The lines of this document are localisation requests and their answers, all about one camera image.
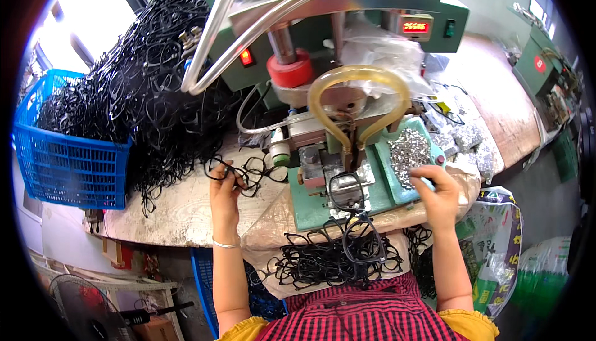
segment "red cylinder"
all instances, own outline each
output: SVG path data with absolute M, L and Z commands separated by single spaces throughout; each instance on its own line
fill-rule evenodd
M 276 85 L 295 88 L 308 83 L 312 78 L 312 66 L 308 52 L 304 49 L 296 49 L 295 52 L 296 61 L 289 65 L 280 65 L 275 55 L 272 55 L 267 61 L 267 71 Z

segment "clear plastic tube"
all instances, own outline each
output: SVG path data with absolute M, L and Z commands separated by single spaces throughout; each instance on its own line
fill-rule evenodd
M 259 36 L 261 36 L 267 29 L 277 23 L 279 19 L 285 17 L 294 9 L 312 0 L 285 0 L 267 11 L 264 16 L 260 17 L 253 25 L 249 27 L 236 41 L 222 54 L 219 59 L 213 63 L 211 68 L 205 73 L 197 84 L 190 87 L 188 92 L 193 96 L 204 92 L 205 89 L 219 77 L 227 67 L 250 46 Z
M 250 97 L 253 96 L 253 94 L 257 91 L 257 87 L 255 86 L 249 93 L 249 95 L 246 97 L 246 99 L 244 99 L 244 101 L 242 102 L 242 105 L 240 105 L 240 109 L 238 109 L 238 113 L 236 114 L 236 126 L 238 127 L 238 130 L 240 130 L 243 133 L 246 134 L 260 134 L 260 133 L 265 133 L 267 131 L 272 131 L 275 130 L 277 128 L 281 128 L 283 126 L 292 124 L 292 123 L 298 123 L 298 122 L 302 122 L 302 121 L 306 121 L 306 120 L 310 120 L 313 118 L 313 116 L 311 114 L 301 114 L 300 116 L 289 116 L 287 118 L 285 118 L 284 121 L 282 122 L 278 122 L 272 125 L 269 125 L 267 127 L 263 127 L 263 128 L 257 128 L 257 129 L 247 129 L 244 128 L 242 126 L 242 122 L 240 121 L 240 116 L 242 115 L 243 111 L 244 111 L 244 107 L 246 107 L 246 103 L 249 101 Z
M 198 74 L 201 72 L 201 68 L 207 59 L 207 54 L 211 50 L 213 41 L 215 41 L 218 35 L 219 27 L 228 15 L 232 3 L 234 3 L 234 0 L 215 0 L 213 3 L 213 8 L 203 30 L 203 35 L 201 35 L 197 49 L 194 51 L 192 62 L 184 73 L 183 83 L 180 88 L 183 92 L 188 92 L 192 87 L 192 82 L 197 81 Z
M 366 128 L 358 137 L 358 149 L 363 150 L 370 136 L 381 131 L 384 127 L 399 120 L 412 105 L 409 98 L 408 85 L 399 76 L 386 69 L 375 66 L 343 66 L 332 69 L 319 76 L 308 91 L 308 105 L 310 112 L 327 128 L 331 134 L 341 142 L 344 153 L 352 152 L 350 139 L 325 114 L 321 106 L 321 95 L 328 87 L 345 81 L 368 80 L 384 84 L 397 92 L 398 105 L 388 114 Z

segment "red digital readout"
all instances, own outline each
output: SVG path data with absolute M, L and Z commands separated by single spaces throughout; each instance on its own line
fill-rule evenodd
M 402 27 L 405 33 L 426 33 L 428 32 L 428 23 L 406 22 Z

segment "red checkered apron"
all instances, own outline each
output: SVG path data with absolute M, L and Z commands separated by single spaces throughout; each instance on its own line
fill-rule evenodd
M 289 315 L 256 340 L 466 340 L 420 299 L 411 272 L 358 287 L 327 288 L 286 299 Z

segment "red switch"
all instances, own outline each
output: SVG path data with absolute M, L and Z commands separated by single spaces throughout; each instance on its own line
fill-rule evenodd
M 240 53 L 240 62 L 242 62 L 244 67 L 250 67 L 255 63 L 253 61 L 253 56 L 250 55 L 249 49 L 244 49 L 244 51 Z

